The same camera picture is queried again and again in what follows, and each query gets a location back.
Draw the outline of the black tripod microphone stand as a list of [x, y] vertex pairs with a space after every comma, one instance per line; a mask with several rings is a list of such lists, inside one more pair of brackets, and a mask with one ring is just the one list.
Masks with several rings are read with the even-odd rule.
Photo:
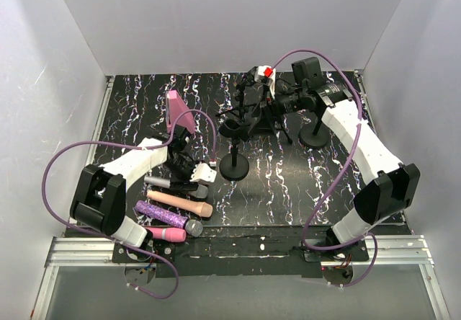
[[276, 135], [277, 132], [282, 131], [283, 134], [285, 135], [285, 138], [287, 140], [287, 143], [289, 145], [293, 144], [292, 138], [289, 136], [284, 120], [282, 119], [281, 116], [269, 116], [267, 118], [267, 122], [269, 123], [269, 132], [268, 134], [270, 135]]

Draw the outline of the silver microphone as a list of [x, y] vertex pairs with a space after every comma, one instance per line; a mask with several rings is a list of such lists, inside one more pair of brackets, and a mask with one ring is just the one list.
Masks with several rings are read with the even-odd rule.
[[[153, 176], [145, 176], [144, 177], [144, 182], [149, 184], [149, 185], [152, 185], [152, 186], [155, 186], [155, 187], [161, 187], [161, 188], [165, 188], [165, 189], [168, 189], [168, 186], [169, 186], [169, 182], [170, 181], [173, 181], [173, 180], [170, 180], [170, 179], [164, 179], [164, 178], [161, 178], [161, 177], [153, 177]], [[182, 194], [185, 194], [185, 195], [190, 195], [192, 197], [195, 197], [197, 199], [205, 199], [207, 196], [208, 196], [208, 187], [205, 186], [205, 185], [201, 185], [201, 184], [198, 184], [198, 189], [194, 192], [180, 192]]]

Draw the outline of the black tripod shock-mount stand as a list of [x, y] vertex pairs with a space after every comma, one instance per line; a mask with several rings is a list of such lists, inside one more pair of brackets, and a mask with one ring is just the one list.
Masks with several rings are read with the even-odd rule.
[[[247, 71], [242, 77], [241, 80], [236, 84], [236, 93], [234, 94], [234, 100], [236, 105], [227, 110], [222, 110], [215, 114], [216, 118], [222, 118], [226, 115], [230, 115], [232, 118], [236, 119], [239, 124], [245, 125], [247, 127], [252, 124], [254, 119], [251, 117], [255, 106], [258, 105], [261, 101], [267, 102], [267, 94], [269, 92], [266, 84], [256, 83], [254, 81], [254, 74], [256, 72], [256, 66]], [[254, 85], [260, 85], [263, 88], [262, 95], [259, 100], [256, 102], [247, 102], [246, 101], [246, 90]]]

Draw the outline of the beige microphone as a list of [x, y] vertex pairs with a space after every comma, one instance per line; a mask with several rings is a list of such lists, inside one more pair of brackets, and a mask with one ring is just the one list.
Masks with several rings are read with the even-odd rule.
[[147, 191], [147, 197], [151, 200], [189, 211], [203, 218], [210, 218], [213, 212], [213, 206], [203, 201], [192, 201], [152, 190]]

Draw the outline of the purple glitter microphone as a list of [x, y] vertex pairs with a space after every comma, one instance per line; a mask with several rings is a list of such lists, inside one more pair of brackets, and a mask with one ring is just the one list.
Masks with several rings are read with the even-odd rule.
[[137, 201], [135, 210], [175, 228], [184, 229], [189, 235], [194, 237], [200, 236], [203, 232], [203, 225], [200, 221], [173, 213], [145, 201]]

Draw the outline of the black round-base stand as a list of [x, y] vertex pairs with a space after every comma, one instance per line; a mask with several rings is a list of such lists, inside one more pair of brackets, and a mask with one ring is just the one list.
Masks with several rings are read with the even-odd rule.
[[218, 131], [221, 136], [231, 140], [230, 153], [225, 155], [219, 164], [220, 174], [228, 181], [241, 181], [249, 172], [249, 160], [239, 153], [238, 145], [249, 139], [248, 127], [236, 120], [227, 119]]
[[330, 141], [330, 130], [323, 123], [323, 112], [315, 112], [315, 118], [312, 118], [308, 124], [304, 124], [298, 138], [301, 144], [311, 149], [321, 149]]

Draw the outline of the pink plastic microphone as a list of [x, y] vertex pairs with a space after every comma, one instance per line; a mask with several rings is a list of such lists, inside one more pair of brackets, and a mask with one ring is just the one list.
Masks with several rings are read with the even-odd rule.
[[168, 241], [172, 243], [184, 242], [187, 237], [187, 232], [182, 228], [153, 228], [147, 227], [146, 231], [151, 234], [155, 240]]

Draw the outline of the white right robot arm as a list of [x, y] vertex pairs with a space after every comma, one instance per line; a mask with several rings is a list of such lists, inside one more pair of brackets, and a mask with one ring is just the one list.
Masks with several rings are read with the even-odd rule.
[[345, 164], [354, 162], [364, 181], [364, 188], [354, 198], [353, 208], [327, 231], [325, 246], [306, 243], [309, 250], [321, 250], [334, 260], [342, 260], [352, 252], [352, 244], [389, 217], [408, 208], [421, 173], [415, 164], [404, 164], [377, 137], [363, 118], [362, 101], [348, 78], [330, 82], [323, 75], [320, 53], [292, 63], [295, 88], [278, 95], [274, 90], [274, 66], [258, 66], [255, 82], [269, 81], [269, 94], [260, 101], [264, 115], [284, 115], [307, 110], [318, 118], [316, 128], [328, 128], [347, 149]]

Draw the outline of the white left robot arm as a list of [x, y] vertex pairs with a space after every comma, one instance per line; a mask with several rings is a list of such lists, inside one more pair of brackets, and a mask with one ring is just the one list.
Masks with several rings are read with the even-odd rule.
[[[168, 146], [153, 150], [143, 147]], [[144, 138], [138, 145], [118, 159], [109, 163], [84, 167], [79, 177], [70, 217], [95, 231], [127, 243], [128, 253], [137, 262], [146, 262], [152, 257], [153, 245], [149, 241], [152, 233], [125, 215], [126, 193], [150, 170], [164, 165], [173, 180], [190, 182], [195, 162], [184, 151], [192, 139], [192, 134], [184, 127], [176, 127], [172, 133], [157, 133]]]

